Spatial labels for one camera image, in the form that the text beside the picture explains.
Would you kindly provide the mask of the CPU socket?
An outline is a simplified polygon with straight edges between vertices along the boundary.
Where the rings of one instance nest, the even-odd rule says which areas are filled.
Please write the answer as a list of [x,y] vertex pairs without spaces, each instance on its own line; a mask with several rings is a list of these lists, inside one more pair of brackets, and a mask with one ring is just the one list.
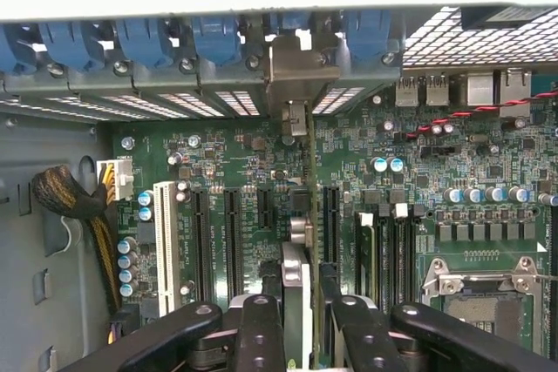
[[452,270],[436,257],[421,287],[422,304],[545,355],[543,286],[533,258],[508,270]]

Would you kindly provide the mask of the open black PC case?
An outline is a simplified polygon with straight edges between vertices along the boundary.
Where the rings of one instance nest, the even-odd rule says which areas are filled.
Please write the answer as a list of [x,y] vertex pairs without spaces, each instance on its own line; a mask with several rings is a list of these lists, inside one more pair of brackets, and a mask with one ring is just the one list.
[[[309,28],[265,36],[267,14],[284,10],[309,11]],[[345,10],[391,13],[386,53],[368,62],[351,58]],[[195,49],[192,18],[217,15],[237,20],[242,58],[235,64],[217,66]],[[115,22],[136,17],[165,20],[174,47],[171,66],[149,69],[124,55]],[[38,25],[58,21],[95,25],[103,69],[80,72],[51,59]],[[558,74],[558,0],[0,0],[0,24],[20,26],[37,60],[28,75],[0,71],[0,113],[95,125],[110,146],[109,157],[98,160],[117,159],[113,137],[119,123],[263,119],[282,132],[269,95],[270,46],[280,36],[298,37],[302,51],[320,52],[321,63],[338,70],[314,103],[313,120],[316,110],[343,116],[386,92],[402,106],[422,98],[447,107],[452,117],[468,118],[517,99],[516,88],[504,92],[498,86],[505,73]],[[31,193],[44,210],[76,221],[92,239],[109,314],[107,346],[161,317],[141,324],[136,307],[119,294],[118,201],[107,203],[96,162],[91,192],[58,165],[33,176]],[[299,353],[287,360],[281,304],[285,372],[350,372],[332,362],[324,340],[320,266],[319,366],[298,369]]]

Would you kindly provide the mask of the long black expansion slot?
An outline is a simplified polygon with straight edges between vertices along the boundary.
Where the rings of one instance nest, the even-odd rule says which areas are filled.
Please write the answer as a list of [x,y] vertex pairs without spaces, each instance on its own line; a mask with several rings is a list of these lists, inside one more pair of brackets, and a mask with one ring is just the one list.
[[196,188],[193,191],[191,209],[192,230],[197,252],[199,297],[202,301],[211,301],[214,298],[214,282],[209,225],[209,199],[206,190]]
[[243,293],[242,194],[239,188],[224,190],[224,224],[228,299]]

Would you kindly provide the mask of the short black expansion slot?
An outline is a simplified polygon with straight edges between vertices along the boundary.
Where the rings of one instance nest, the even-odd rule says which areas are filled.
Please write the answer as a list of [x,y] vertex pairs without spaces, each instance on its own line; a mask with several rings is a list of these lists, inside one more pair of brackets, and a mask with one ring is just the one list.
[[273,188],[271,186],[258,188],[256,198],[258,228],[270,231],[275,225],[276,205]]

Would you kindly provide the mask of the blue slot latch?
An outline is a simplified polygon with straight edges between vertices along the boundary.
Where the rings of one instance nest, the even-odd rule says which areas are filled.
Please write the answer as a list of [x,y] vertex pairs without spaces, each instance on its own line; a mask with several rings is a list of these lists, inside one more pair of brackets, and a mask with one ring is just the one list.
[[38,25],[51,59],[75,71],[98,71],[105,67],[99,30],[87,21],[58,21]]
[[387,52],[391,27],[388,10],[345,10],[343,20],[352,59],[368,62]]
[[311,13],[306,10],[272,11],[264,19],[264,35],[280,35],[282,33],[307,30],[310,25]]
[[174,47],[164,19],[136,17],[115,23],[121,50],[128,59],[149,69],[174,63]]
[[0,71],[28,75],[36,69],[35,51],[23,43],[22,28],[17,24],[0,24]]
[[241,39],[235,16],[193,17],[191,24],[195,49],[200,57],[217,66],[241,60]]

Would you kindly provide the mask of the green motherboard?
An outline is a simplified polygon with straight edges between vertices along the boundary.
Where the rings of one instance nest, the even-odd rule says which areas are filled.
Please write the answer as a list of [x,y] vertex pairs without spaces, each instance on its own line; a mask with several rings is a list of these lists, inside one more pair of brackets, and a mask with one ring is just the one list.
[[[323,188],[340,191],[342,293],[382,311],[420,301],[434,258],[452,270],[508,270],[534,259],[543,286],[544,356],[558,360],[558,74],[508,72],[518,91],[468,118],[416,98],[378,94],[343,116],[314,114],[319,264],[324,259]],[[243,294],[262,291],[260,267],[280,267],[303,229],[310,196],[300,140],[263,119],[119,123],[113,149],[133,162],[133,197],[117,208],[117,289],[141,324],[160,317],[153,185],[173,181],[178,204],[181,306],[201,301],[192,193],[208,192],[214,298],[228,299],[224,190],[242,194]],[[271,186],[275,225],[258,228],[257,189]]]

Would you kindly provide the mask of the white expansion slot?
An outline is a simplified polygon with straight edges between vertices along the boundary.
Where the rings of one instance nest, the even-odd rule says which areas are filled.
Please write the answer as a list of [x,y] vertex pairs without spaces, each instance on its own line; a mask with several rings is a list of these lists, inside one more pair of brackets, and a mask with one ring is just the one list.
[[160,317],[181,305],[178,204],[173,181],[153,185],[157,283]]

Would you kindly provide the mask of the white power connector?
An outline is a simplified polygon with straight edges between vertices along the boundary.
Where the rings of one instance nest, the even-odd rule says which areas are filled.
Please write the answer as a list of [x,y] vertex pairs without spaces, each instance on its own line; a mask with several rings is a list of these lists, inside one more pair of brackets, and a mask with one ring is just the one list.
[[132,199],[134,177],[130,159],[98,160],[96,169],[98,181],[106,189],[108,204]]

